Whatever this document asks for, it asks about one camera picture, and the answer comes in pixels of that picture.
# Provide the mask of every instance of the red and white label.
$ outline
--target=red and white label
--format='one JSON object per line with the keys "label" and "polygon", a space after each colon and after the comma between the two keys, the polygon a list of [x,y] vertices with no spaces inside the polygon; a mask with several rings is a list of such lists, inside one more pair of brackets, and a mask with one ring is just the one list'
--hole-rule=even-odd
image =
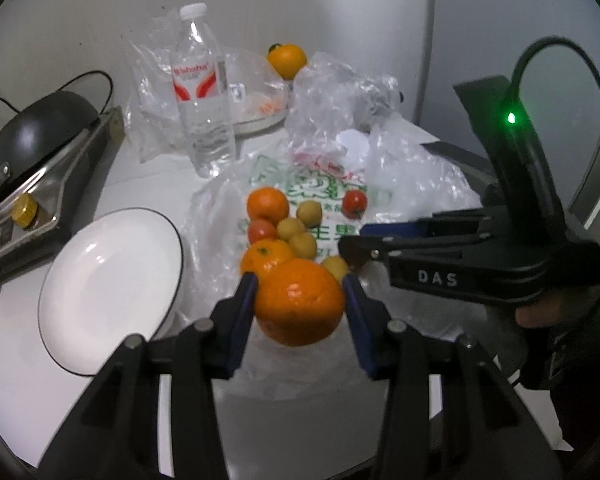
{"label": "red and white label", "polygon": [[171,69],[178,101],[206,99],[220,95],[218,76],[212,62],[182,63]]}

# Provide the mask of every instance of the bottle cap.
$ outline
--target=bottle cap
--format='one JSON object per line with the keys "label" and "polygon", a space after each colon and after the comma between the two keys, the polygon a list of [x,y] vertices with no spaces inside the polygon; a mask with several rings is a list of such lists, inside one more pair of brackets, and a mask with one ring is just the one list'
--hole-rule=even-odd
{"label": "bottle cap", "polygon": [[29,193],[23,193],[17,197],[13,208],[11,208],[11,219],[17,225],[26,229],[34,221],[37,212],[38,202]]}
{"label": "bottle cap", "polygon": [[185,5],[180,9],[181,20],[195,20],[206,15],[206,4]]}

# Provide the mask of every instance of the plastic bag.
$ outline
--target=plastic bag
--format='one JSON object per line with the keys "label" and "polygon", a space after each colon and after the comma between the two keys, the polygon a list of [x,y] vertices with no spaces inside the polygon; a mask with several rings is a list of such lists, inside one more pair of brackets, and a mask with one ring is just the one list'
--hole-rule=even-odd
{"label": "plastic bag", "polygon": [[294,79],[292,107],[285,121],[291,160],[349,178],[354,172],[345,164],[347,150],[336,136],[352,129],[369,133],[397,108],[397,88],[393,77],[365,77],[317,52]]}
{"label": "plastic bag", "polygon": [[[346,190],[358,186],[289,165],[285,147],[282,141],[245,156],[193,195],[183,232],[190,257],[190,300],[180,311],[185,323],[208,316],[218,300],[233,295],[240,280],[240,259],[248,246],[245,204],[253,189],[275,186],[283,190],[292,215],[302,200],[321,202],[323,221],[312,230],[318,241],[318,261],[337,254],[340,235],[358,232],[360,222],[347,220],[339,211]],[[364,380],[343,317],[327,339],[300,348],[276,343],[254,322],[242,367],[231,381],[218,387],[240,396],[285,400]]]}
{"label": "plastic bag", "polygon": [[480,207],[462,171],[420,145],[426,132],[392,115],[369,137],[367,222],[408,222],[435,212]]}
{"label": "plastic bag", "polygon": [[[178,12],[171,10],[152,18],[131,42],[135,88],[125,107],[125,131],[141,162],[161,153],[187,153],[169,58],[181,27]],[[224,54],[236,131],[250,132],[255,121],[267,118],[282,120],[288,90],[267,59],[243,48],[225,48]]]}
{"label": "plastic bag", "polygon": [[[386,132],[376,133],[381,140],[385,135]],[[291,214],[302,200],[322,203],[324,219],[320,227],[313,230],[318,240],[317,261],[337,254],[340,236],[357,234],[362,222],[344,218],[340,203],[346,190],[360,188],[360,183],[289,164],[287,147],[288,144],[282,140],[246,156],[193,195],[184,228],[184,238],[190,249],[187,273],[190,301],[180,312],[184,322],[208,316],[218,300],[234,293],[239,282],[239,261],[248,246],[245,204],[253,189],[275,186],[283,190],[290,200]],[[427,205],[430,211],[480,205],[477,195],[468,186],[465,187],[462,173],[448,168],[448,162],[443,164],[437,157],[428,158],[420,153],[420,150],[425,150],[417,142],[403,139],[398,147],[406,151],[392,154],[410,159],[402,166],[416,168],[405,170],[404,174],[420,182],[410,190],[412,194],[419,195],[419,198],[413,199],[418,206],[404,216],[422,212],[427,200],[430,201]],[[389,153],[384,150],[395,148],[392,144],[377,142],[376,155],[380,159],[370,157],[369,163],[382,160],[388,169],[391,168]],[[419,153],[420,158],[414,157],[413,153]],[[418,177],[417,171],[423,172],[423,175]],[[428,178],[444,176],[444,179],[426,186],[424,174]],[[403,204],[405,202],[389,202],[391,207]],[[373,221],[373,218],[365,216],[364,221]],[[425,335],[453,339],[462,332],[469,332],[495,355],[500,332],[497,326],[494,328],[497,320],[492,319],[484,306],[391,288],[382,266],[365,267],[360,277],[371,297],[384,301],[392,315],[405,319]],[[300,348],[277,344],[254,323],[242,367],[231,381],[219,387],[240,396],[284,400],[334,391],[364,380],[347,321],[343,318],[330,337]]]}

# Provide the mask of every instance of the orange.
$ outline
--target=orange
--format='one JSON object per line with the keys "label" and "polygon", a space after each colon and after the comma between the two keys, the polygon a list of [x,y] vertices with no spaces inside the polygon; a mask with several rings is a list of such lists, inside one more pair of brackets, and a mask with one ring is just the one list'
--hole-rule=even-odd
{"label": "orange", "polygon": [[306,54],[297,45],[282,45],[269,52],[267,60],[282,79],[291,81],[307,64]]}
{"label": "orange", "polygon": [[282,240],[260,240],[247,249],[240,262],[240,274],[253,272],[262,283],[264,277],[278,265],[296,257],[289,244]]}
{"label": "orange", "polygon": [[247,198],[247,215],[251,220],[264,218],[277,226],[289,216],[289,202],[275,187],[261,187]]}
{"label": "orange", "polygon": [[275,267],[260,283],[255,314],[261,329],[287,346],[316,343],[336,329],[344,292],[331,273],[295,258]]}

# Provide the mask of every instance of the gold knob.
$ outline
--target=gold knob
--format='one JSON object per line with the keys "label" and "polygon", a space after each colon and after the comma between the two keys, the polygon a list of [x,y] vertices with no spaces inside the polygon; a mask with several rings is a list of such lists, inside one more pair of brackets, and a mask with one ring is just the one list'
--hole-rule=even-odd
{"label": "gold knob", "polygon": [[27,229],[35,220],[37,212],[38,202],[29,193],[23,193],[13,204],[11,219],[23,229]]}

